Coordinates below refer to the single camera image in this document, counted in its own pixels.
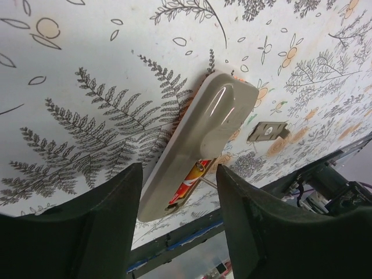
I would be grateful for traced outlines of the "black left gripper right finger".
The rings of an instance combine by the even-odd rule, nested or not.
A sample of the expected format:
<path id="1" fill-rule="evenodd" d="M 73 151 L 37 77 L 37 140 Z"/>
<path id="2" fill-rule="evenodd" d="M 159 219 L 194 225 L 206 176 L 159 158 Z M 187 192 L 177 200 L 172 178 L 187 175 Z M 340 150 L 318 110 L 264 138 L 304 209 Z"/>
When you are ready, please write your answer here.
<path id="1" fill-rule="evenodd" d="M 332 217 L 289 205 L 223 165 L 216 179 L 235 278 L 371 277 L 371 208 Z"/>

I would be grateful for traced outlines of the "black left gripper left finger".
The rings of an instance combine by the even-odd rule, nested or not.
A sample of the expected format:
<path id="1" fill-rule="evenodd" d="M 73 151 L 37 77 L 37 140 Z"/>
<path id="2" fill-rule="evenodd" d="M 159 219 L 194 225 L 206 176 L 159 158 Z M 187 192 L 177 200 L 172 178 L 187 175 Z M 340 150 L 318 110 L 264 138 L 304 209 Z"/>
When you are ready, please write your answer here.
<path id="1" fill-rule="evenodd" d="M 124 278 L 141 191 L 134 163 L 40 215 L 2 215 L 1 277 Z"/>

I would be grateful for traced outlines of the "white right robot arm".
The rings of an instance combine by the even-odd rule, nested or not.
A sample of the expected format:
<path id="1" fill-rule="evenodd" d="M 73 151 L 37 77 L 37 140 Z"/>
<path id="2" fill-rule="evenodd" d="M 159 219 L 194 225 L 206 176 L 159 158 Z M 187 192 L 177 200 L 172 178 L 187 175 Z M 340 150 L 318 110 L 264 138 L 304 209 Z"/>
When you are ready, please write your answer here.
<path id="1" fill-rule="evenodd" d="M 320 166 L 297 179 L 299 190 L 296 206 L 313 213 L 339 216 L 360 207 L 371 208 L 371 192 L 357 181 L 349 181 L 330 166 Z M 305 193 L 304 185 L 312 187 L 317 198 Z"/>

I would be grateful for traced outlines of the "grey remote control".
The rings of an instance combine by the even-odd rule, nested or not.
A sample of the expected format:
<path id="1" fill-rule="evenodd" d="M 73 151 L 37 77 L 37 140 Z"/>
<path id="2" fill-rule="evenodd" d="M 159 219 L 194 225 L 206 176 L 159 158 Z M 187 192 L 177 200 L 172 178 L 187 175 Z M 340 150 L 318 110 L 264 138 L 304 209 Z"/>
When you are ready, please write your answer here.
<path id="1" fill-rule="evenodd" d="M 169 202 L 195 163 L 219 156 L 253 110 L 258 95 L 254 85 L 230 74 L 217 71 L 205 79 L 144 184 L 139 221 L 172 212 Z"/>

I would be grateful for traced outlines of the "grey battery cover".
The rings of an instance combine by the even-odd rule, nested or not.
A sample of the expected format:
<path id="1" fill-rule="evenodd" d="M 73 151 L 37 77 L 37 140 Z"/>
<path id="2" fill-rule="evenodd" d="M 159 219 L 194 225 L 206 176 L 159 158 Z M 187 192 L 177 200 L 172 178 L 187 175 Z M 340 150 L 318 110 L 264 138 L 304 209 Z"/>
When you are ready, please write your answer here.
<path id="1" fill-rule="evenodd" d="M 277 138 L 286 139 L 290 131 L 286 122 L 259 122 L 247 138 L 248 142 L 275 141 Z"/>

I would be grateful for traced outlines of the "thin metal screwdriver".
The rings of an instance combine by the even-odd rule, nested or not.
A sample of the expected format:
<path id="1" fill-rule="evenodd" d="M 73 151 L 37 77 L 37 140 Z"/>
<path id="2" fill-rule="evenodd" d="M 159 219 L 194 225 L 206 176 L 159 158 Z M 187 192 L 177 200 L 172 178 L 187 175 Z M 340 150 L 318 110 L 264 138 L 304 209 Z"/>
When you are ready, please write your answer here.
<path id="1" fill-rule="evenodd" d="M 213 183 L 213 182 L 207 180 L 206 178 L 204 178 L 204 177 L 200 177 L 199 180 L 200 180 L 201 182 L 203 182 L 203 183 L 205 183 L 205 184 L 207 184 L 207 185 L 209 185 L 209 186 L 211 186 L 211 187 L 217 189 L 217 185 L 216 185 L 215 183 Z"/>

